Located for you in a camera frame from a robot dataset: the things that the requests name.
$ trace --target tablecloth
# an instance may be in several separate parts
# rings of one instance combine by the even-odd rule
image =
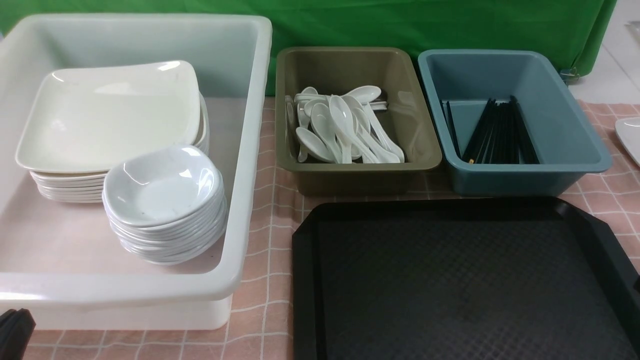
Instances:
[[[618,119],[640,115],[640,105],[586,104],[589,120],[613,156],[604,174],[584,176],[561,198],[609,223],[640,269],[640,167],[618,140]],[[353,200],[450,199],[442,169],[420,176],[406,195],[322,198],[300,195],[290,173],[277,167],[274,106],[262,118],[253,214],[243,280],[231,318],[213,331],[36,331],[27,360],[288,360],[292,356],[291,235],[318,204]]]

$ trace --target stack of bowls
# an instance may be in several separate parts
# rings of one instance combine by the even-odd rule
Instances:
[[[172,144],[209,152],[207,108],[189,63],[64,69],[43,80],[16,161],[47,199],[100,202],[111,167]]]
[[[112,168],[102,201],[122,247],[157,265],[195,258],[227,226],[222,175],[193,146],[174,145]]]

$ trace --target green cloth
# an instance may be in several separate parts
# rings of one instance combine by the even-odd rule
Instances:
[[[262,15],[275,57],[287,47],[390,46],[414,59],[428,49],[520,49],[557,69],[591,71],[616,0],[0,0],[0,31],[34,13],[137,12]]]

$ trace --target textured tray surface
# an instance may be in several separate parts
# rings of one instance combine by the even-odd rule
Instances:
[[[327,358],[637,359],[571,229],[536,218],[320,220]]]

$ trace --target teal container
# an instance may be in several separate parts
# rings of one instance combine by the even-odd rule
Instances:
[[[549,60],[529,51],[429,50],[418,57],[453,190],[464,196],[558,196],[611,155]],[[469,164],[457,155],[440,100],[451,102],[460,153],[489,98],[520,102],[539,165]]]

